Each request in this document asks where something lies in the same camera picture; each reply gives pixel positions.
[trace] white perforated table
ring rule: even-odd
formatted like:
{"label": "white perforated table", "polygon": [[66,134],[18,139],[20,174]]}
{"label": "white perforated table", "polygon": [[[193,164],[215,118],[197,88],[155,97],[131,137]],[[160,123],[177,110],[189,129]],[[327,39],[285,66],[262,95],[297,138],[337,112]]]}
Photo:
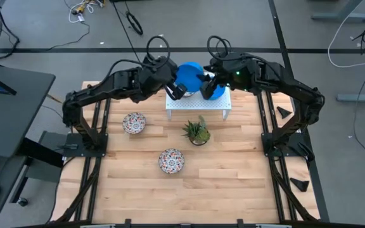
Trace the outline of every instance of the white perforated table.
{"label": "white perforated table", "polygon": [[172,110],[222,110],[223,120],[226,120],[229,112],[232,110],[230,89],[225,87],[224,94],[214,101],[203,99],[199,91],[188,98],[181,98],[177,101],[173,101],[167,95],[165,98],[165,110],[169,120],[171,120]]}

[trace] wooden tabletop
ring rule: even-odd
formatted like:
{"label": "wooden tabletop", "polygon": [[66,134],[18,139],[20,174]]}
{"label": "wooden tabletop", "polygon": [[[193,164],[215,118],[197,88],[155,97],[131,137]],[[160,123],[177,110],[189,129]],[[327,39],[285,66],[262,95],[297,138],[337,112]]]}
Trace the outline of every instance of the wooden tabletop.
{"label": "wooden tabletop", "polygon": [[[83,87],[96,83],[84,82]],[[278,222],[269,164],[260,138],[262,124],[257,98],[248,92],[231,91],[232,112],[226,121],[220,111],[175,111],[168,121],[165,96],[160,91],[139,104],[130,99],[112,100],[108,151],[101,164],[93,222],[124,223],[125,219],[132,219],[134,224],[234,224],[237,219],[245,223]],[[275,106],[292,110],[288,96],[272,94],[272,99]],[[267,99],[264,101],[268,112]],[[122,129],[122,120],[134,111],[143,113],[147,123],[144,131],[129,135]],[[84,108],[90,124],[93,113],[94,105]],[[198,121],[198,115],[205,118],[211,133],[209,142],[203,146],[194,146],[182,136],[184,124],[188,120]],[[267,117],[271,130],[269,114]],[[289,118],[282,120],[278,116],[278,124],[283,125]],[[158,166],[158,157],[167,148],[179,149],[185,157],[184,168],[177,174],[166,174]],[[287,157],[286,164],[289,177],[311,180],[303,158]],[[76,158],[64,168],[53,220],[62,215],[77,195],[83,165],[84,159]],[[319,218],[311,184],[306,193],[293,184],[291,188],[309,213]],[[282,190],[281,197],[289,218]],[[86,217],[86,211],[84,202],[82,218]]]}

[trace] concrete floor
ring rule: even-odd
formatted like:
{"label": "concrete floor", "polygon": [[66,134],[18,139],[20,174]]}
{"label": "concrete floor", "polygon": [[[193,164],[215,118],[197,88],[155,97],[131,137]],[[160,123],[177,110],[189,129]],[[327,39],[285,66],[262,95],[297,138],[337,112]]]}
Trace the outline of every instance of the concrete floor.
{"label": "concrete floor", "polygon": [[[78,3],[67,0],[68,4]],[[327,48],[339,23],[315,22],[314,11],[335,11],[345,1],[275,1],[283,35],[288,48]],[[205,47],[207,37],[220,35],[233,47],[278,48],[278,39],[267,1],[262,0],[152,0],[128,3],[144,29],[140,37],[128,29],[135,47],[145,47],[152,35],[163,34],[172,47]],[[125,11],[123,3],[117,3]],[[365,1],[356,12],[365,13]],[[62,0],[7,1],[3,6],[6,23],[21,38],[19,48],[48,48],[77,40],[86,27],[68,22],[68,9]],[[86,13],[91,33],[77,44],[63,48],[128,48],[129,43],[111,5]],[[356,48],[350,36],[358,35],[365,24],[346,24],[333,48]],[[6,35],[0,38],[0,48],[10,47]],[[160,42],[153,43],[158,47]],[[269,61],[282,63],[281,54],[256,53]],[[197,61],[206,65],[208,53],[172,53],[180,64]],[[7,67],[53,73],[56,81],[51,94],[64,98],[71,90],[81,87],[83,80],[100,80],[116,60],[134,60],[133,53],[35,53],[14,54],[1,60]],[[317,169],[331,222],[365,224],[365,151],[356,143],[352,133],[354,104],[335,100],[339,92],[358,92],[364,78],[365,66],[335,68],[327,54],[290,54],[295,78],[318,87],[326,96],[320,121],[309,127],[316,154]],[[338,64],[365,62],[365,55],[334,54]],[[116,69],[129,68],[128,63]],[[60,106],[45,101],[58,111]],[[42,131],[66,133],[59,116],[41,108],[28,137],[38,140]],[[356,130],[365,144],[365,104],[359,105]],[[54,201],[54,183],[30,181],[23,197],[30,200],[25,207],[6,205],[0,216],[0,227],[15,227],[44,223]]]}

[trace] succulent plant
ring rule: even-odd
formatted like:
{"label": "succulent plant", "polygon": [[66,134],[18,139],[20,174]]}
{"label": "succulent plant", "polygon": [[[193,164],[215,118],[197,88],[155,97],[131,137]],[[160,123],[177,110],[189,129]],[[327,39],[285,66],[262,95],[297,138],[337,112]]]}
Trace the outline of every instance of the succulent plant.
{"label": "succulent plant", "polygon": [[193,123],[188,120],[188,124],[186,124],[183,130],[186,131],[185,137],[189,138],[191,142],[203,143],[207,142],[210,138],[210,133],[207,130],[207,125],[205,123],[205,119],[202,116],[199,116],[200,121],[198,123]]}

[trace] white cord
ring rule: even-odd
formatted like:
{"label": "white cord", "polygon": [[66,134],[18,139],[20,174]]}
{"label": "white cord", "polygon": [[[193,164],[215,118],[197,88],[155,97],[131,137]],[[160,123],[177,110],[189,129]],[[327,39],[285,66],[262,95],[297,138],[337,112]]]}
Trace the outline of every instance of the white cord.
{"label": "white cord", "polygon": [[346,18],[344,19],[344,21],[340,24],[340,26],[339,26],[339,28],[337,29],[337,31],[336,31],[336,33],[335,33],[335,36],[333,37],[333,39],[332,39],[332,41],[330,42],[330,44],[329,44],[329,47],[328,47],[328,57],[329,57],[329,61],[330,61],[330,63],[333,65],[333,66],[335,66],[335,67],[338,67],[338,68],[349,68],[349,67],[357,67],[357,66],[363,66],[363,65],[365,65],[365,63],[358,63],[358,64],[353,64],[353,65],[349,65],[349,66],[340,66],[340,65],[337,65],[336,63],[334,63],[333,61],[332,61],[332,59],[330,58],[330,47],[332,46],[332,44],[333,44],[333,42],[335,41],[335,39],[336,39],[336,36],[337,36],[337,34],[339,33],[339,31],[340,31],[340,29],[341,29],[341,27],[343,26],[343,24],[346,22],[346,20],[349,18],[349,16],[355,11],[355,9],[357,9],[357,7],[359,7],[360,6],[360,4],[361,3],[359,3],[354,9],[353,9],[353,11],[351,11],[350,13],[349,13],[349,15],[347,15],[346,16]]}
{"label": "white cord", "polygon": [[[81,3],[76,4],[76,5],[74,5],[73,7],[71,7],[70,11],[68,12],[68,21],[69,21],[70,23],[77,23],[77,22],[80,22],[80,20],[71,21],[71,15],[72,15],[72,11],[73,11],[73,9],[74,9],[75,7],[77,7],[77,6],[81,5],[81,4],[84,4],[84,2],[85,2],[85,1],[86,1],[86,0],[82,0],[82,2],[81,2]],[[90,1],[89,3],[87,3],[86,8],[87,8],[88,12],[90,12],[90,13],[94,13],[94,8],[92,7],[92,5],[98,5],[98,4],[97,4],[97,3],[93,3],[92,1]]]}

